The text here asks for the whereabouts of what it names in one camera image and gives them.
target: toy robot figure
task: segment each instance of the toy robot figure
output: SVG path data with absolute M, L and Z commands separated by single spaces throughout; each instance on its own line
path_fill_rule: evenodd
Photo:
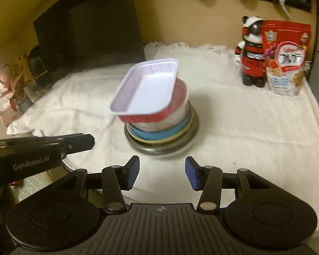
M 242 63 L 242 83 L 247 86 L 265 86 L 261 25 L 264 20 L 253 16 L 242 18 L 242 38 L 235 50 L 237 61 Z

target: white towel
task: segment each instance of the white towel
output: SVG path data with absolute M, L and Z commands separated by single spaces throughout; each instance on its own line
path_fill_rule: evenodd
M 182 154 L 156 158 L 129 147 L 123 123 L 111 114 L 109 104 L 130 64 L 68 75 L 13 122 L 8 133 L 90 133 L 94 148 L 65 160 L 70 168 L 89 173 L 124 165 L 138 155 L 140 173 L 134 188 L 123 193 L 138 202 L 196 205 L 201 192 L 191 189 L 185 175 L 186 156 L 224 172 L 247 168 L 309 203 L 319 231 L 319 106 L 308 84 L 297 97 L 244 86 L 232 51 L 225 47 L 151 43 L 145 53 L 147 59 L 179 60 L 179 78 L 188 85 L 200 117 L 197 141 Z M 222 205 L 232 200 L 233 191 L 222 192 Z

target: screw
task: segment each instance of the screw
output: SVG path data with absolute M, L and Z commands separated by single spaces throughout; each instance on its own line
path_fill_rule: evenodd
M 200 208 L 204 211 L 213 211 L 217 208 L 217 205 L 214 202 L 206 201 L 200 204 Z
M 110 202 L 106 205 L 106 208 L 110 211 L 118 211 L 120 209 L 123 209 L 123 204 L 120 202 Z

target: red snack bag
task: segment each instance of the red snack bag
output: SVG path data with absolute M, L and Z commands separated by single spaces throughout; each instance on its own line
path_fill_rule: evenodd
M 304 78 L 310 25 L 268 20 L 261 32 L 269 88 L 284 96 L 297 95 Z

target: yellow wall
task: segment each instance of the yellow wall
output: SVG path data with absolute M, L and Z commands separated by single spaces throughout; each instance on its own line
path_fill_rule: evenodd
M 37 45 L 33 21 L 58 0 L 0 0 L 0 64 Z M 286 20 L 278 5 L 258 0 L 134 0 L 143 42 L 204 43 L 234 48 L 241 40 L 241 18 L 258 15 Z M 311 13 L 288 9 L 296 22 L 315 29 Z

